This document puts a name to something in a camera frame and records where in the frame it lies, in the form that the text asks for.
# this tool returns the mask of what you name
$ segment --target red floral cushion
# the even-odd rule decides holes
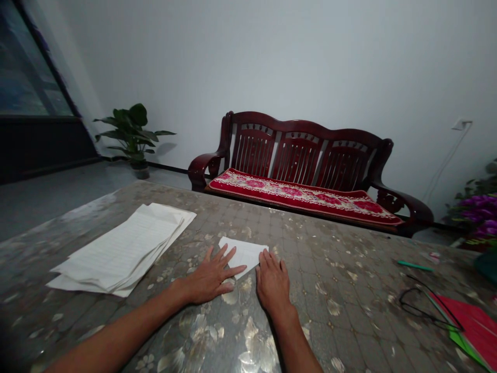
[[[213,190],[275,204],[363,222],[399,225],[402,220],[388,212],[365,191],[339,192],[286,181],[252,176],[233,168],[209,183]]]

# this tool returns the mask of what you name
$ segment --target eyeglasses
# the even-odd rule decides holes
[[[419,289],[419,288],[407,289],[407,290],[403,291],[402,294],[400,295],[400,297],[399,297],[399,303],[400,303],[400,306],[402,307],[402,309],[404,311],[406,311],[407,313],[410,313],[413,316],[417,316],[417,317],[421,317],[423,319],[427,319],[427,320],[431,321],[433,323],[433,325],[435,325],[435,326],[437,326],[439,328],[442,328],[442,329],[445,329],[445,330],[449,330],[449,331],[454,331],[454,332],[463,332],[464,331],[464,327],[461,325],[461,323],[459,322],[459,320],[457,320],[457,318],[453,315],[453,313],[450,311],[450,309],[435,294],[434,291],[432,291],[427,285],[423,284],[417,278],[415,278],[415,277],[413,277],[411,275],[407,275],[407,277],[409,277],[410,279],[418,282],[420,285],[422,285],[425,288],[427,288],[430,291],[430,293],[433,294],[433,296],[443,306],[443,308],[445,310],[447,310],[447,312],[450,314],[450,316],[452,317],[452,319],[455,321],[455,323],[457,325],[454,325],[451,322],[447,322],[445,320],[439,319],[439,318],[437,318],[436,316],[434,316],[434,315],[432,315],[430,313],[427,313],[427,312],[425,312],[423,310],[420,310],[417,307],[414,307],[413,305],[410,305],[409,303],[407,303],[404,300],[405,297],[406,297],[406,295],[409,294],[409,293],[418,293],[418,294],[421,293],[421,294],[424,294],[424,295],[426,295],[428,297],[428,294],[426,292],[424,292],[423,290]]]

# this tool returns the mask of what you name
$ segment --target green pen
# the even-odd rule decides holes
[[[400,265],[405,265],[407,267],[413,267],[413,268],[418,268],[418,269],[426,270],[428,272],[433,272],[432,268],[418,266],[417,264],[412,264],[412,263],[403,262],[403,261],[398,261],[397,263],[399,263]]]

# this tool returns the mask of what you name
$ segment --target white wall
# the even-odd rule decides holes
[[[217,148],[225,112],[256,110],[392,138],[384,182],[422,198],[464,116],[475,124],[429,202],[439,219],[497,156],[495,0],[26,4],[49,19],[87,119],[143,102],[151,129],[178,133],[150,161],[188,168]]]

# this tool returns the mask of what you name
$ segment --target cable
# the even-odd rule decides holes
[[[429,203],[430,203],[431,196],[432,196],[432,194],[433,194],[433,192],[438,184],[438,181],[440,180],[440,177],[442,176],[443,171],[445,170],[445,167],[447,167],[447,165],[449,164],[449,162],[452,159],[452,157],[454,156],[454,154],[456,154],[456,151],[459,148],[459,145],[461,145],[466,134],[470,131],[470,128],[473,126],[472,121],[466,121],[465,124],[466,124],[466,127],[464,128],[464,132],[463,132],[462,136],[459,137],[459,140],[457,140],[457,142],[452,146],[450,151],[447,153],[447,156],[445,157],[444,161],[442,162],[442,164],[438,168],[435,175],[433,175],[433,177],[431,178],[430,184],[429,184],[425,194],[423,195],[423,200],[426,201],[427,205],[429,205]]]

